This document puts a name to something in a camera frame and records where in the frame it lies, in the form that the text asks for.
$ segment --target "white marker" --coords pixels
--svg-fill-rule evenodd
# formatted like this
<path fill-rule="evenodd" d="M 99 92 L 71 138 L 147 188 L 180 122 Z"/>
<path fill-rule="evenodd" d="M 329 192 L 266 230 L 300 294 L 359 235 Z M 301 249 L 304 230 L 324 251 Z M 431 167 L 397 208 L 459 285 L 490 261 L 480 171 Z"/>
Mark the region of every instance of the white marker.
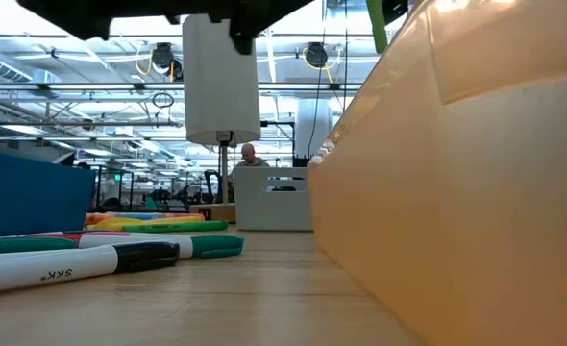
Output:
<path fill-rule="evenodd" d="M 179 245 L 151 241 L 19 255 L 0 255 L 0 290 L 172 266 Z"/>

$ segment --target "black marker cap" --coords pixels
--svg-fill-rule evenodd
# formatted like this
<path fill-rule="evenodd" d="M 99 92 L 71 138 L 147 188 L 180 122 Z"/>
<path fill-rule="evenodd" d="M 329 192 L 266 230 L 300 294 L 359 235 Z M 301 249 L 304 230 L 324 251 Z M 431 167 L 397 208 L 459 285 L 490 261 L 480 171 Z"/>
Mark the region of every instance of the black marker cap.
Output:
<path fill-rule="evenodd" d="M 112 245 L 117 250 L 117 268 L 114 273 L 135 273 L 160 269 L 177 264 L 179 244 L 149 241 L 135 244 Z"/>

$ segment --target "green tube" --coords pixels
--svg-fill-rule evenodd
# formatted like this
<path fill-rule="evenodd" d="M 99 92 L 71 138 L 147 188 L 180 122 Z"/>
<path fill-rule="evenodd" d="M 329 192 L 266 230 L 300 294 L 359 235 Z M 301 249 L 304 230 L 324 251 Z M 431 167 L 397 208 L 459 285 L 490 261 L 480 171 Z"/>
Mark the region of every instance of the green tube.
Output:
<path fill-rule="evenodd" d="M 226 229 L 228 229 L 228 221 L 203 221 L 161 225 L 130 225 L 123 226 L 121 231 L 142 233 L 169 233 L 225 231 Z"/>
<path fill-rule="evenodd" d="M 244 239 L 232 235 L 196 235 L 191 238 L 193 258 L 217 259 L 240 255 Z"/>
<path fill-rule="evenodd" d="M 367 9 L 369 9 L 369 18 L 373 28 L 373 40 L 376 43 L 376 52 L 383 53 L 388 46 L 388 38 L 386 37 L 386 22 L 383 19 L 382 0 L 367 0 Z"/>
<path fill-rule="evenodd" d="M 70 239 L 47 237 L 8 237 L 0 238 L 0 254 L 30 251 L 49 251 L 77 249 L 79 244 Z"/>

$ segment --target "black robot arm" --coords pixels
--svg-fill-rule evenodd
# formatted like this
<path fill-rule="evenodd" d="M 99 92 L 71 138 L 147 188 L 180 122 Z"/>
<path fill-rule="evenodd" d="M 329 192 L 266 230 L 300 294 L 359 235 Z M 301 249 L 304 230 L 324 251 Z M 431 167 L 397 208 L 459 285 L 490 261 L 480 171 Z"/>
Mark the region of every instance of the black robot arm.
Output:
<path fill-rule="evenodd" d="M 19 5 L 80 38 L 109 38 L 114 18 L 164 15 L 180 24 L 181 14 L 206 13 L 211 22 L 231 19 L 236 51 L 252 53 L 252 39 L 312 0 L 17 0 Z"/>

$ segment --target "table surface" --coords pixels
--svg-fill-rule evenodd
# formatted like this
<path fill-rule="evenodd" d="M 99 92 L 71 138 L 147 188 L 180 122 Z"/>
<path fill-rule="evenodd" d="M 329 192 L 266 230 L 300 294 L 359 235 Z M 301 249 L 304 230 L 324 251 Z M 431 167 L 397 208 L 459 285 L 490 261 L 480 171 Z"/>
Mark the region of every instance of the table surface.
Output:
<path fill-rule="evenodd" d="M 228 234 L 241 256 L 0 293 L 0 345 L 424 345 L 313 234 Z"/>

